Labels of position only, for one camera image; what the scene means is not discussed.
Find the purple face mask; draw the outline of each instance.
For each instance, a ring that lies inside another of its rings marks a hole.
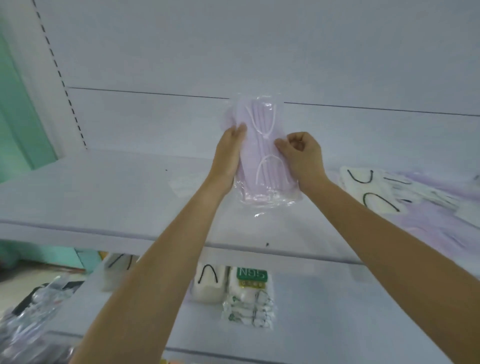
[[[235,125],[247,125],[237,172],[246,203],[283,205],[301,199],[297,181],[274,145],[275,139],[286,137],[280,107],[270,97],[242,97],[231,110]]]

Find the panel seam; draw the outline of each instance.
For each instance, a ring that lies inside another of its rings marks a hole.
[[[67,101],[68,101],[68,103],[69,103],[70,110],[72,111],[72,115],[73,115],[73,117],[75,118],[75,123],[76,123],[76,125],[77,125],[78,132],[80,133],[80,136],[82,137],[82,142],[83,142],[83,144],[84,144],[84,146],[85,146],[85,149],[88,149],[87,144],[86,144],[86,142],[85,142],[84,135],[83,135],[83,133],[82,133],[82,129],[80,128],[80,124],[78,123],[77,116],[76,116],[76,114],[75,114],[75,110],[73,109],[72,101],[70,100],[70,96],[68,95],[67,87],[65,86],[65,82],[63,81],[63,77],[62,77],[62,75],[61,75],[61,72],[60,72],[58,63],[57,63],[57,61],[55,60],[55,54],[53,53],[52,46],[51,46],[51,44],[50,44],[50,40],[48,39],[47,32],[46,32],[46,30],[45,30],[45,27],[43,26],[42,18],[40,17],[40,13],[38,12],[38,8],[37,8],[37,6],[36,6],[35,0],[32,0],[32,3],[33,3],[33,6],[35,6],[36,15],[37,15],[37,17],[38,17],[38,20],[40,21],[40,27],[42,28],[43,35],[44,35],[44,37],[45,37],[45,40],[47,41],[48,49],[50,50],[50,54],[52,55],[52,60],[53,60],[53,63],[55,64],[55,68],[57,69],[57,73],[58,73],[58,75],[59,75],[61,84],[62,84],[62,86],[63,86],[63,91],[65,92],[65,96],[67,97]]]

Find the stack of bags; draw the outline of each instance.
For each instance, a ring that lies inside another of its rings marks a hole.
[[[222,317],[256,328],[273,328],[275,305],[271,274],[266,270],[232,267]]]

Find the person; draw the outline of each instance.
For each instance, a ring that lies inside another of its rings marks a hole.
[[[245,134],[245,125],[223,134],[204,183],[112,294],[71,363],[160,362]],[[480,282],[330,182],[311,135],[275,144],[301,191],[412,320],[454,363],[480,363]]]

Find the lower shelf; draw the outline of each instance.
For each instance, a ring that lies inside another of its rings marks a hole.
[[[182,304],[170,353],[212,356],[208,363],[450,363],[367,268],[326,262],[319,276],[275,275],[274,329],[220,320],[221,305]],[[48,326],[52,339],[80,341],[110,293],[103,265]]]

